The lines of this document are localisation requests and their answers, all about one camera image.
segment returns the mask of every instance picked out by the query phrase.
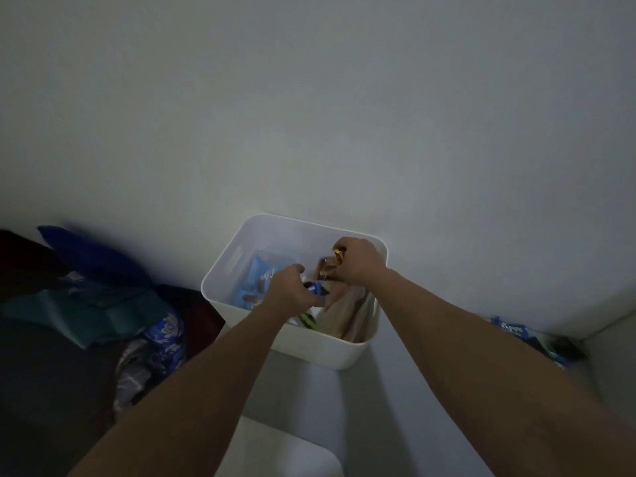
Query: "white container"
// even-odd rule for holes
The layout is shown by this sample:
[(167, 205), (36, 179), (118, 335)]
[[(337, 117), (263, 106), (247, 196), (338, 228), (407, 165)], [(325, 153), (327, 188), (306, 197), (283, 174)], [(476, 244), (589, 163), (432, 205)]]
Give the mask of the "white container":
[[(232, 327), (249, 314), (247, 310), (232, 306), (232, 295), (257, 251), (289, 257), (311, 273), (321, 257), (333, 254), (333, 244), (343, 236), (370, 240), (386, 262), (387, 247), (372, 236), (273, 214), (252, 216), (203, 278), (201, 293)], [(284, 324), (272, 349), (336, 370), (345, 369), (354, 364), (375, 336), (379, 314), (380, 307), (376, 301), (364, 343), (349, 343), (307, 328)]]

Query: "forearm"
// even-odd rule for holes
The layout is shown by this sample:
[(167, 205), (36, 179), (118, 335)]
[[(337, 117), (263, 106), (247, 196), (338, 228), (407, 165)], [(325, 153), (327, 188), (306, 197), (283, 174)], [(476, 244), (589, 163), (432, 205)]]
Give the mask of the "forearm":
[(285, 322), (275, 313), (258, 307), (179, 369), (114, 426), (71, 476), (213, 475)]
[(633, 470), (632, 433), (533, 348), (396, 272), (383, 270), (369, 287), (497, 476)]

